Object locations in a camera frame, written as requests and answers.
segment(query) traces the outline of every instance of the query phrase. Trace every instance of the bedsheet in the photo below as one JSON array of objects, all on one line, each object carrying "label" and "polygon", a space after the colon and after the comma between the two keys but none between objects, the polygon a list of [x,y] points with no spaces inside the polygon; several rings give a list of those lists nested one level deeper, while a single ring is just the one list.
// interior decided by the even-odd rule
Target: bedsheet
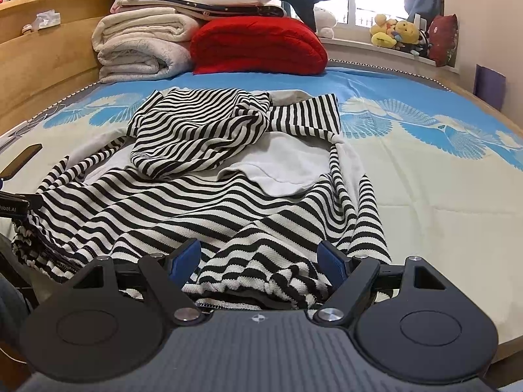
[{"label": "bedsheet", "polygon": [[[3,190],[34,191],[87,136],[110,135],[153,90],[171,87],[335,93],[343,132],[375,187],[393,263],[422,256],[487,312],[500,343],[523,335],[523,139],[461,96],[405,78],[328,68],[315,77],[187,73],[98,88],[0,154],[5,166],[43,144]],[[9,220],[0,227],[12,234]]]}]

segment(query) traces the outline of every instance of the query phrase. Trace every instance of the plush toy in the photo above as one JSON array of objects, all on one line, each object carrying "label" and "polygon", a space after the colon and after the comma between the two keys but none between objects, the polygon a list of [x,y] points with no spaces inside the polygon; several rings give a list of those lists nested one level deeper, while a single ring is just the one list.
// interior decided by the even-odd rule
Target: plush toy
[{"label": "plush toy", "polygon": [[419,29],[412,22],[400,21],[387,34],[403,44],[419,44]]},{"label": "plush toy", "polygon": [[387,16],[384,14],[377,14],[374,18],[374,22],[376,22],[376,24],[370,28],[371,36],[377,34],[378,32],[383,32],[386,34],[391,27],[397,24],[396,19],[387,19]]},{"label": "plush toy", "polygon": [[397,41],[391,36],[385,34],[384,32],[377,32],[371,38],[372,44],[376,47],[383,48],[396,48]]},{"label": "plush toy", "polygon": [[427,38],[425,33],[416,28],[414,23],[400,21],[388,31],[387,35],[397,40],[401,47],[398,49],[402,52],[410,53],[414,56],[427,56]]},{"label": "plush toy", "polygon": [[314,19],[316,20],[316,35],[321,38],[334,38],[333,27],[336,26],[336,17],[324,8],[314,8]]}]

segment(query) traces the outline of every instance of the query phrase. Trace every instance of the black and white striped fabric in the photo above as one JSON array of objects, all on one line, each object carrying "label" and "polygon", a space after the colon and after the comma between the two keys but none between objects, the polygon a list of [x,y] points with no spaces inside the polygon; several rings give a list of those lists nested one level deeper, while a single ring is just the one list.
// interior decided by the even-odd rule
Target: black and white striped fabric
[{"label": "black and white striped fabric", "polygon": [[[286,197],[267,196],[238,171],[218,180],[197,175],[270,131],[327,141],[330,173]],[[390,262],[369,179],[359,180],[357,202],[344,185],[333,94],[270,106],[268,93],[155,92],[127,135],[136,139],[133,166],[82,182],[87,170],[118,151],[127,139],[121,137],[69,169],[66,158],[49,173],[38,190],[44,205],[17,225],[20,259],[63,282],[98,255],[135,262],[194,237],[202,259],[184,292],[202,305],[244,309],[267,300],[297,308],[325,301],[331,289],[316,263],[322,240],[347,255]]]}]

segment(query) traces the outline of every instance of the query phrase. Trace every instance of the yellow plush toy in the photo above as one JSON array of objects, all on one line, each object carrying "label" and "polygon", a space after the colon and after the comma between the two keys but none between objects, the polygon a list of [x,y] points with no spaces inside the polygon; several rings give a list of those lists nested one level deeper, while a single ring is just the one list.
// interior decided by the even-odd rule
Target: yellow plush toy
[{"label": "yellow plush toy", "polygon": [[375,33],[370,40],[376,47],[395,48],[397,44],[397,41],[394,38],[384,32]]},{"label": "yellow plush toy", "polygon": [[384,14],[377,14],[374,18],[374,22],[376,22],[376,25],[373,25],[370,28],[371,36],[377,34],[378,32],[383,32],[386,34],[391,27],[397,24],[396,19],[387,19],[387,16]]},{"label": "yellow plush toy", "polygon": [[419,29],[411,22],[398,22],[389,29],[387,35],[403,44],[419,44]]}]

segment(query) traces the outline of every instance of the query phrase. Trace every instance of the red cushion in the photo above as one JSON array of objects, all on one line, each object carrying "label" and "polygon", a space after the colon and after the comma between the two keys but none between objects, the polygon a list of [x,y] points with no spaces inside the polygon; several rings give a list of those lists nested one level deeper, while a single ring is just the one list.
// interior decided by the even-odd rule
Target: red cushion
[{"label": "red cushion", "polygon": [[436,66],[445,66],[451,60],[458,46],[458,18],[437,15],[428,29],[428,58]]},{"label": "red cushion", "polygon": [[327,66],[318,37],[292,18],[238,16],[203,26],[190,46],[195,74],[272,72],[314,75]]}]

